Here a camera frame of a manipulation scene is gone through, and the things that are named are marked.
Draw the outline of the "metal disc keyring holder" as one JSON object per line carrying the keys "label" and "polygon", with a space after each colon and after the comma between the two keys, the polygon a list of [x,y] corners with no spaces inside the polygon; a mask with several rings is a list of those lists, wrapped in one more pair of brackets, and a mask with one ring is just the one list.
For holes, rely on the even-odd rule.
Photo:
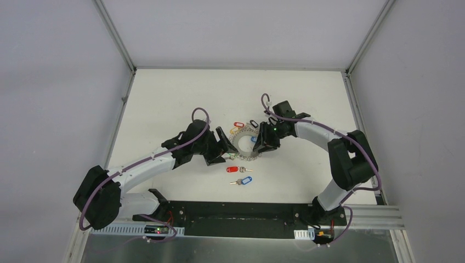
{"label": "metal disc keyring holder", "polygon": [[255,142],[251,141],[251,137],[257,137],[259,126],[255,121],[250,122],[234,122],[233,128],[230,130],[229,140],[238,149],[238,154],[228,153],[226,159],[243,161],[253,161],[261,157],[261,153],[253,151]]}

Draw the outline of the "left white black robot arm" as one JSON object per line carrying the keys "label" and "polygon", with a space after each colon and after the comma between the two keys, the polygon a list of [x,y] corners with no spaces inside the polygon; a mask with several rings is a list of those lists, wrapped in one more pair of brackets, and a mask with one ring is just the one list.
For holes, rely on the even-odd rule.
{"label": "left white black robot arm", "polygon": [[149,193],[132,193],[131,189],[187,164],[194,155],[202,156],[207,165],[214,165],[224,163],[226,153],[238,153],[238,149],[222,128],[211,131],[207,122],[196,119],[185,131],[137,161],[111,169],[100,165],[90,168],[73,197],[74,205],[81,212],[80,229],[99,230],[117,218],[134,215],[162,221],[167,215],[166,205]]}

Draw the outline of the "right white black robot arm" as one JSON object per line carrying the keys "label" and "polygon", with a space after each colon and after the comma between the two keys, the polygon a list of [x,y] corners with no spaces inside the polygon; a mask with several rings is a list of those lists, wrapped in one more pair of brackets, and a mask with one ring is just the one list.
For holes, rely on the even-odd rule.
{"label": "right white black robot arm", "polygon": [[259,125],[254,152],[277,150],[282,139],[293,136],[312,142],[328,153],[332,179],[313,199],[309,223],[326,224],[340,214],[341,204],[353,192],[364,191],[364,183],[372,177],[379,177],[378,165],[362,131],[346,134],[336,131],[315,121],[307,113],[297,114],[287,100],[274,106],[264,102],[263,106],[270,118]]}

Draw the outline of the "key with red tag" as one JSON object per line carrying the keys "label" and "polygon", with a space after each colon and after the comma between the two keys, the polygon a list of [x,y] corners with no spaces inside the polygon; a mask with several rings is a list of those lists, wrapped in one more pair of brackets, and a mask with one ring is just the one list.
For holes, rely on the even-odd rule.
{"label": "key with red tag", "polygon": [[226,172],[227,173],[236,173],[236,172],[240,172],[240,173],[245,173],[245,172],[252,172],[251,169],[247,169],[245,167],[237,167],[237,166],[234,166],[234,167],[227,167],[226,168]]}

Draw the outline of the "key with blue tag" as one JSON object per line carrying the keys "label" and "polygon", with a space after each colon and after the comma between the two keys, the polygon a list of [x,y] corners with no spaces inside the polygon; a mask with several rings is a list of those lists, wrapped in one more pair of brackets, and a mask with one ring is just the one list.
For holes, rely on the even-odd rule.
{"label": "key with blue tag", "polygon": [[237,179],[236,181],[233,181],[233,182],[230,182],[229,184],[230,185],[247,185],[249,184],[250,182],[252,182],[252,177],[251,176],[247,176],[245,178],[242,178],[242,179]]}

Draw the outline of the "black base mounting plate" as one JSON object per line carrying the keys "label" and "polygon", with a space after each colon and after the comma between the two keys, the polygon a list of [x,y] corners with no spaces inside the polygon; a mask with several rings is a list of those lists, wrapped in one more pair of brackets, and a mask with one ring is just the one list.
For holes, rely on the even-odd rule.
{"label": "black base mounting plate", "polygon": [[169,201],[150,214],[172,219],[186,236],[293,239],[295,230],[309,226],[347,225],[343,208],[328,215],[310,204]]}

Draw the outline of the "aluminium frame rail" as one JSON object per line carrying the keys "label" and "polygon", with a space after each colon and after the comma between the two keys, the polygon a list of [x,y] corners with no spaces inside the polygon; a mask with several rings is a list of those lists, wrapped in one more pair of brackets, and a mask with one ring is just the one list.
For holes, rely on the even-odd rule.
{"label": "aluminium frame rail", "polygon": [[356,230],[404,230],[400,210],[393,205],[347,205],[352,211],[351,229]]}

